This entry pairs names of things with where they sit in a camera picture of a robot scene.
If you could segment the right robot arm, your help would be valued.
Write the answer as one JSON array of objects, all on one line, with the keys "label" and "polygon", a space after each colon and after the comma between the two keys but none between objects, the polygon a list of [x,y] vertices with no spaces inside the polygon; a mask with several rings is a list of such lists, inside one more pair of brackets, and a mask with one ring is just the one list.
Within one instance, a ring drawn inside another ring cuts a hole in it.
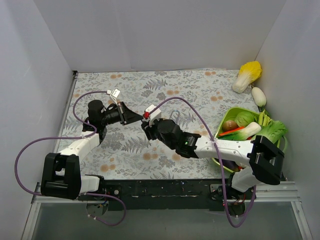
[{"label": "right robot arm", "polygon": [[264,136],[254,140],[210,140],[196,133],[185,132],[171,119],[142,121],[148,140],[159,140],[184,158],[215,158],[241,163],[246,167],[233,174],[226,186],[227,195],[237,199],[260,183],[279,185],[284,153]]}]

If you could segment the white radish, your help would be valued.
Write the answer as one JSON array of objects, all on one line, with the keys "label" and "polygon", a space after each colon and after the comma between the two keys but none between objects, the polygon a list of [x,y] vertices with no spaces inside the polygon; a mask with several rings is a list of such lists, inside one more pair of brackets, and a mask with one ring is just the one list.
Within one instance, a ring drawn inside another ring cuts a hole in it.
[{"label": "white radish", "polygon": [[253,99],[258,107],[264,107],[266,105],[267,98],[266,98],[264,92],[260,88],[253,87],[251,90],[251,93],[252,93]]}]

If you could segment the green round cabbage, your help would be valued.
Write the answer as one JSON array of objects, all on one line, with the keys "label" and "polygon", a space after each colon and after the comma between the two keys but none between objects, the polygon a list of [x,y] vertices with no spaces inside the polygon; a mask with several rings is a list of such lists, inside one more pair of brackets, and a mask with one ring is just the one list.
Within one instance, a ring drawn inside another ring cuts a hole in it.
[{"label": "green round cabbage", "polygon": [[248,111],[239,112],[234,121],[239,127],[247,127],[250,123],[255,121],[255,116]]}]

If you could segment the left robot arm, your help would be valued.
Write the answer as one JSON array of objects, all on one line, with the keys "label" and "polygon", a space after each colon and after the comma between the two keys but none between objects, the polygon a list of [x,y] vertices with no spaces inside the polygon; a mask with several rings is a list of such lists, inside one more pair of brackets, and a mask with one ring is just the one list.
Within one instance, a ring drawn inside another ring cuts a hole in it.
[{"label": "left robot arm", "polygon": [[128,125],[141,121],[143,116],[130,110],[122,101],[105,107],[101,100],[89,102],[87,114],[82,125],[84,137],[58,153],[46,155],[40,186],[42,195],[70,200],[85,193],[89,193],[95,200],[106,196],[106,187],[101,184],[104,178],[81,175],[80,163],[103,142],[108,125]]}]

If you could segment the yellow white napa cabbage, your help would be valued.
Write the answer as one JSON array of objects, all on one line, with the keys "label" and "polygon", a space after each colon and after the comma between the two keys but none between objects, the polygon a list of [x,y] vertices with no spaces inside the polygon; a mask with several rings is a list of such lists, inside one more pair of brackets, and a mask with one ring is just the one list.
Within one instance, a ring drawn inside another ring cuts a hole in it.
[{"label": "yellow white napa cabbage", "polygon": [[237,79],[232,85],[232,90],[242,93],[251,83],[262,75],[262,67],[258,61],[247,62],[239,69]]}]

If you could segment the floral table mat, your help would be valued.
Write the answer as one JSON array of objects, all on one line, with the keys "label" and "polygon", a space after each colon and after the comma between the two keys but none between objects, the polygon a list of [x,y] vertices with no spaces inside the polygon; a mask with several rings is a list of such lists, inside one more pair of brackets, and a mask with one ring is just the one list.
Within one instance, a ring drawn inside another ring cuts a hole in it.
[{"label": "floral table mat", "polygon": [[[183,131],[214,135],[230,108],[258,111],[250,88],[233,91],[237,75],[237,70],[214,69],[79,73],[58,149],[69,146],[70,137],[81,133],[88,103],[96,99],[110,105],[105,91],[114,89],[120,90],[118,100],[138,114],[150,105],[160,105],[164,119],[173,110],[180,112],[177,124]],[[149,141],[140,122],[109,125],[104,141],[81,161],[80,170],[110,180],[217,179],[222,175],[210,158],[184,158],[159,140]]]}]

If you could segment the white bok choy stalk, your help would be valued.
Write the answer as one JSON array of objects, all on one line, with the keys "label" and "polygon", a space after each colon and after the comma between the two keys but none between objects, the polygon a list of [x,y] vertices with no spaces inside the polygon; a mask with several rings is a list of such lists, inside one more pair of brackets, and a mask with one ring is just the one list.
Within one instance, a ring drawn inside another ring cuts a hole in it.
[{"label": "white bok choy stalk", "polygon": [[262,127],[256,123],[256,122],[251,122],[250,124],[248,124],[245,128],[239,130],[235,136],[234,136],[234,140],[235,141],[245,141],[247,140],[249,137],[254,136],[255,134],[257,134],[258,132],[260,132],[262,129]]}]

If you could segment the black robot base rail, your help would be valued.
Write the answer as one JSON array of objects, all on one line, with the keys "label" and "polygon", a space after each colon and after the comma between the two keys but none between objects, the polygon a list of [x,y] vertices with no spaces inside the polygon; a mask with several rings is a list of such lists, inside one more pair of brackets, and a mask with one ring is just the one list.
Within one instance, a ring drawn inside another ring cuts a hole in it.
[{"label": "black robot base rail", "polygon": [[99,194],[124,202],[127,210],[193,210],[223,212],[223,200],[213,191],[222,180],[209,179],[138,179],[103,180]]}]

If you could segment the purple eggplant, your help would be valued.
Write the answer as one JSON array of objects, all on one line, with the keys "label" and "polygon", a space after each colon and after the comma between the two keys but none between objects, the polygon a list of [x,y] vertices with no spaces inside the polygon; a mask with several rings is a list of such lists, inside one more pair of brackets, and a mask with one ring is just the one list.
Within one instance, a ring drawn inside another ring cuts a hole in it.
[{"label": "purple eggplant", "polygon": [[223,165],[223,168],[226,171],[229,171],[230,173],[238,172],[240,170],[239,166],[234,161],[224,160],[223,159],[222,160],[222,165]]}]

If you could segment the orange carrot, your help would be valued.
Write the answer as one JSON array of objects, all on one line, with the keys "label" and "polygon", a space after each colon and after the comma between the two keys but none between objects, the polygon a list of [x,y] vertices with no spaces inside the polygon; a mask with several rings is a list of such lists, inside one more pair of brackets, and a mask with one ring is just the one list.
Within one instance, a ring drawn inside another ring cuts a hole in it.
[{"label": "orange carrot", "polygon": [[242,129],[244,129],[244,128],[245,128],[244,126],[241,126],[241,127],[235,128],[235,129],[233,129],[233,130],[229,130],[229,131],[222,132],[222,133],[220,133],[218,136],[219,136],[219,137],[222,137],[222,136],[234,134],[235,132],[238,132],[238,131],[240,131],[240,130],[242,130]]}]

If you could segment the brass padlock silver shackle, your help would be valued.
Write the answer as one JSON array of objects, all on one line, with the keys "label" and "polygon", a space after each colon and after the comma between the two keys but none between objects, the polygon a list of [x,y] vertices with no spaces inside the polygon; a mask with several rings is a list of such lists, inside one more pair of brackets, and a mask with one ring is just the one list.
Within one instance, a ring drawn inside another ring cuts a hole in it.
[{"label": "brass padlock silver shackle", "polygon": [[180,111],[179,110],[173,110],[170,113],[170,116],[169,116],[170,120],[177,122],[179,120],[179,118],[180,118]]}]

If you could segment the green leafy lettuce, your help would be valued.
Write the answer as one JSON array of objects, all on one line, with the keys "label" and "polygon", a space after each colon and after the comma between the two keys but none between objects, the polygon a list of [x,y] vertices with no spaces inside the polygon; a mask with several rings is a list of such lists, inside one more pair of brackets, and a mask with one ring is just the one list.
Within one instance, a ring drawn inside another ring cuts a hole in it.
[{"label": "green leafy lettuce", "polygon": [[288,147],[288,140],[285,134],[288,129],[284,123],[279,120],[273,120],[264,109],[259,113],[258,124],[261,126],[261,130],[256,135],[266,137],[278,148],[283,146],[282,152],[285,153]]}]

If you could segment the brown kiwi potato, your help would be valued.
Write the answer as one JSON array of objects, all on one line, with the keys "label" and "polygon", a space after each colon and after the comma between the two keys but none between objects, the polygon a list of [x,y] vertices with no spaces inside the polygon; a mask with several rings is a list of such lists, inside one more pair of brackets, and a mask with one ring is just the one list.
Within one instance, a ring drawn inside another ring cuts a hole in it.
[{"label": "brown kiwi potato", "polygon": [[233,131],[235,129],[238,128],[238,125],[235,121],[233,120],[228,120],[228,121],[225,121],[223,124],[222,124],[222,131],[223,132],[229,132],[229,131]]}]

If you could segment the green plastic basket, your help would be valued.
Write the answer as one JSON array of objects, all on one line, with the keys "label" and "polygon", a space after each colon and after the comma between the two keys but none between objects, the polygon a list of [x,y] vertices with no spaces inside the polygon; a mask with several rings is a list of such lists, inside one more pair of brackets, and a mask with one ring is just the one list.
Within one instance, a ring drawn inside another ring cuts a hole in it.
[{"label": "green plastic basket", "polygon": [[260,116],[260,112],[255,112],[255,111],[252,111],[252,110],[249,110],[249,109],[246,109],[246,108],[242,108],[242,107],[231,107],[224,115],[224,117],[222,118],[221,122],[220,122],[220,125],[218,127],[218,130],[215,134],[215,137],[219,137],[219,134],[220,133],[223,133],[223,130],[222,130],[222,125],[224,122],[226,121],[234,121],[235,120],[235,117],[237,116],[238,113],[242,112],[242,111],[245,111],[245,112],[250,112],[254,115],[255,117],[255,122],[258,123],[259,121],[259,116]]}]

